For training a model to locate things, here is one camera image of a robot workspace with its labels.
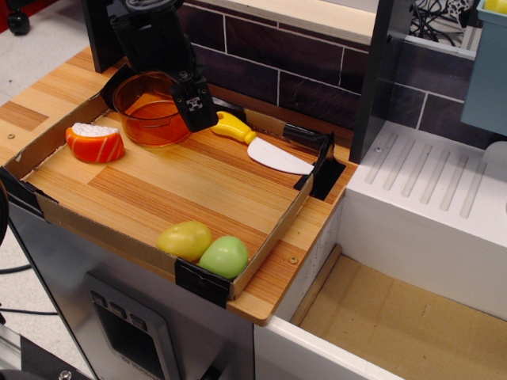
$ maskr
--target open drawer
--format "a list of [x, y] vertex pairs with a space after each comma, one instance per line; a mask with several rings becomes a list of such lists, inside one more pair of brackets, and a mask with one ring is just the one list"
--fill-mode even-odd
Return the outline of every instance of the open drawer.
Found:
[[507, 322], [359, 264], [338, 245], [292, 318], [256, 326], [255, 355], [261, 379], [503, 379]]

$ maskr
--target screw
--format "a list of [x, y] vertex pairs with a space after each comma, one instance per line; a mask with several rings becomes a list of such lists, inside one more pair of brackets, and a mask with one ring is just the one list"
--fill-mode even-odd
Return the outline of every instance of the screw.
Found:
[[71, 380], [72, 379], [72, 373], [69, 370], [64, 370], [58, 377], [58, 380]]

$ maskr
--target toy fruit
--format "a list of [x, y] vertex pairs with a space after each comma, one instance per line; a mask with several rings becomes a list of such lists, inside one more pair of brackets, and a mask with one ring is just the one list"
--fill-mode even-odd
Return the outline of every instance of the toy fruit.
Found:
[[222, 236], [206, 249], [199, 266], [216, 275], [233, 279], [248, 264], [248, 249], [234, 236]]
[[76, 123], [65, 131], [74, 156], [84, 162], [111, 162], [124, 155], [124, 142], [117, 128]]
[[175, 224], [163, 231], [157, 248], [188, 261], [198, 260], [213, 241], [208, 226], [197, 221]]

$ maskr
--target wood grain surface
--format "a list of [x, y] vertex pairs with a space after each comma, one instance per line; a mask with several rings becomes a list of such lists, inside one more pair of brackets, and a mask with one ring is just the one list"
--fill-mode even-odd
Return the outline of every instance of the wood grain surface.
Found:
[[[2, 106], [0, 162], [5, 164], [97, 93], [116, 68], [95, 73], [90, 50], [86, 49]], [[234, 94], [215, 90], [229, 97], [225, 100], [235, 99]], [[248, 100], [242, 96], [237, 101], [248, 106], [244, 104]], [[263, 108], [261, 111], [273, 108], [265, 104], [258, 107], [259, 104], [252, 101], [250, 106]], [[298, 120], [297, 115], [291, 118]], [[301, 120], [304, 123], [299, 125], [308, 127], [305, 124], [309, 120], [306, 117]], [[322, 129], [322, 123], [315, 123]], [[122, 130], [115, 112], [101, 116], [96, 124]], [[345, 146], [337, 146], [338, 159], [348, 157], [347, 136], [352, 137], [348, 132], [339, 136]], [[81, 162], [67, 146], [62, 146], [25, 179], [63, 207], [145, 245], [154, 246], [158, 235], [168, 226], [192, 219], [210, 226], [214, 238], [227, 234], [241, 238], [251, 256], [298, 194], [293, 188], [298, 176], [252, 161], [245, 145], [209, 130], [161, 150], [148, 150], [125, 135], [123, 138], [126, 153], [118, 161], [107, 165]], [[263, 138], [309, 162], [315, 159], [279, 139]], [[343, 163], [347, 168], [326, 200], [306, 200], [289, 231], [240, 297], [227, 303], [228, 310], [253, 323], [267, 323], [353, 174], [355, 165]], [[290, 263], [292, 257], [298, 259], [298, 264]], [[158, 274], [165, 271], [153, 269]]]

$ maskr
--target green apple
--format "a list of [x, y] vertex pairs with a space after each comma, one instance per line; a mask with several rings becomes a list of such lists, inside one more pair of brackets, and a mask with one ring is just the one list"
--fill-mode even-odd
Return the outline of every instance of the green apple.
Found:
[[198, 260], [213, 241], [212, 232], [201, 222], [189, 220], [169, 227], [157, 240], [157, 248], [188, 261]]
[[216, 275], [233, 279], [248, 264], [248, 249], [235, 236], [222, 236], [206, 249], [199, 266]]

